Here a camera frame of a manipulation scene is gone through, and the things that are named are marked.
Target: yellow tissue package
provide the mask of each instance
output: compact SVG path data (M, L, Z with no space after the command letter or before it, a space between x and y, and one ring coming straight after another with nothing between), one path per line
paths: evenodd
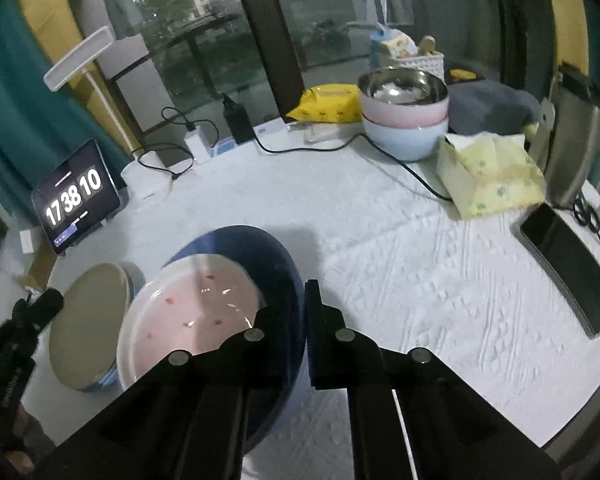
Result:
M448 134L440 139L438 176L463 219L544 202L544 176L524 136Z
M286 116L315 123L360 122L358 87L336 83L311 87L304 91L298 106Z

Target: black smartphone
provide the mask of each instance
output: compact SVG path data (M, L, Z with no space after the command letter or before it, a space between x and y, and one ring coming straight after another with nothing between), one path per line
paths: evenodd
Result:
M542 204L517 235L564 294L587 335L600 335L600 265L567 223Z

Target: yellow curtain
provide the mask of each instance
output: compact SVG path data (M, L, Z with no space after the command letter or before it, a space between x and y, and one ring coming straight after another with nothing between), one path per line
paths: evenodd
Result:
M22 13L29 27L38 40L40 47L49 57L52 63L58 62L67 52L80 43L84 38L75 23L74 15L68 0L19 0ZM94 63L88 66L88 70L105 94L111 108L116 113L118 120L132 139L135 137L113 102L107 90L102 75ZM81 104L90 111L91 115L100 123L103 129L119 144L129 152L122 134L116 128L113 120L107 113L102 101L94 92L91 85L82 74L77 74L69 80L74 94Z
M589 37L582 0L551 0L555 20L556 68L562 62L589 75Z

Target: white tablecloth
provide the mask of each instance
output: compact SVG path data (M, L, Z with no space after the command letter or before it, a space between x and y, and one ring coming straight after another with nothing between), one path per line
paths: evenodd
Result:
M521 214L461 221L362 140L336 153L286 155L249 143L179 179L159 205L128 206L59 260L51 285L66 290L100 262L131 262L150 279L201 234L257 226L285 245L304 280L318 278L325 303L350 327L385 348L431 349L542 445L600 385L600 337L587 338L513 237ZM600 261L597 240L565 216ZM70 392L45 353L42 344L25 406L61 441L119 390ZM244 469L245 478L353 478L346 394L308 392L301 412Z

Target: black cable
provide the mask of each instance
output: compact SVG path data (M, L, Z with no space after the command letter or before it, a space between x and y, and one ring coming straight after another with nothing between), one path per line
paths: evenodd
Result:
M193 167L193 154L187 148L184 148L183 146L176 144L175 142L154 142L153 144L146 144L144 146L141 146L140 148L136 148L135 150L133 150L131 152L131 155L135 154L136 152L139 152L140 150L144 150L144 153L138 157L138 164L140 164L140 166L144 168L148 168L149 170L161 171L163 173L170 174L172 182L178 180L181 176L183 176L185 173L187 173L187 171L189 171ZM149 166L148 164L142 162L142 158L148 152L164 152L166 150L180 150L181 152L186 153L191 158L191 163L187 166L185 170L176 173L175 171L171 171L168 168L158 168L156 166Z
M171 115L169 117L165 116L164 113L167 110L172 110L173 112L175 112L175 115ZM190 121L189 119L187 119L186 112L181 112L180 110L178 110L177 108L175 108L173 106L165 106L162 110L160 110L160 116L169 124L177 124L178 126L186 126L187 131L189 131L189 132L192 132L193 130L196 129L197 123L210 123L213 126L214 130L216 131L216 140L209 147L214 148L216 146L216 144L218 143L218 141L220 140L220 130L218 130L216 123L213 122L211 119L196 119L194 121ZM182 118L182 122L176 121L177 118Z
M584 198L582 192L578 193L573 201L571 211L573 212L576 222L597 235L598 240L600 240L600 217L593 206Z
M413 171L409 166L407 166L403 161L401 161L399 158L393 156L391 153L387 153L385 150L383 150L382 148L380 148L380 146L378 146L375 142L373 142L371 139L369 139L369 137L366 136L366 134L355 134L353 137L351 137L347 142L344 142L343 144L336 146L335 148L289 148L287 150L270 150L269 148L266 148L265 146L262 145L262 143L260 142L260 139L258 138L258 136L255 134L254 132L254 137L256 139L256 142L258 143L258 146L260 146L260 148L267 153L273 153L273 154L279 154L279 153L293 153L293 152L323 152L323 153L333 153L333 152L337 152L339 150L342 150L344 148L346 148L347 146L349 146L354 140L356 140L357 138L361 137L362 139L365 139L366 142L368 142L371 146L373 146L376 150L378 150L378 152L382 153L385 157L389 158L390 160L394 161L396 164L399 164L402 168L404 168L405 170L407 170L409 173L411 173L411 176L413 176L419 183L421 183L425 188L427 188L427 190L434 195L435 197L439 198L440 200L445 200L446 202L453 202L453 199L448 197L448 196L444 196L441 195L440 193L438 193L435 189L433 189L429 184L426 183L426 181L419 175L417 174L415 171Z

